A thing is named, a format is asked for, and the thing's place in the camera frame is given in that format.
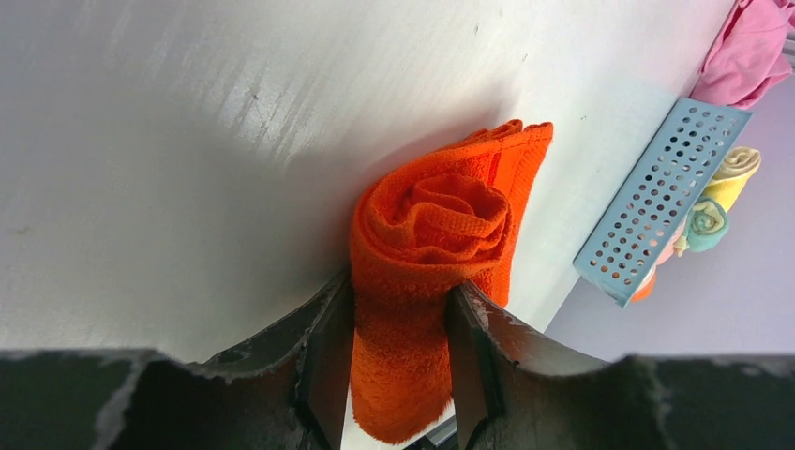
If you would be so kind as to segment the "orange red towel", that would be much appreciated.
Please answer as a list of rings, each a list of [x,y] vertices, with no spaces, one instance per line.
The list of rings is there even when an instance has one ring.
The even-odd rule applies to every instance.
[[[472,281],[499,306],[549,122],[511,120],[398,167],[352,215],[355,294],[352,415],[377,441],[401,444],[452,400],[446,299]]]

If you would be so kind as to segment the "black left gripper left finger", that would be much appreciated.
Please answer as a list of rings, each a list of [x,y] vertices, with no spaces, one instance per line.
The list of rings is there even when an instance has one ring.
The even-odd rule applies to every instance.
[[[338,449],[351,375],[348,272],[203,363],[152,349],[1,353],[5,449]]]

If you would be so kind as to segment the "yellow green teal towel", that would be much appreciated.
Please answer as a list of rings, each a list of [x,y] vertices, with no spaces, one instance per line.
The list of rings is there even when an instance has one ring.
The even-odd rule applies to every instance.
[[[714,248],[729,229],[728,213],[708,196],[701,196],[688,212],[684,229],[674,242],[677,256],[685,251],[704,252]]]

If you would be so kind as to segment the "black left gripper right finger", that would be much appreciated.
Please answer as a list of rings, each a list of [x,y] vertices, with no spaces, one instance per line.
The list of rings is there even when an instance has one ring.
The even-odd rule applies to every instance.
[[[578,352],[474,284],[445,311],[463,449],[790,449],[790,355]]]

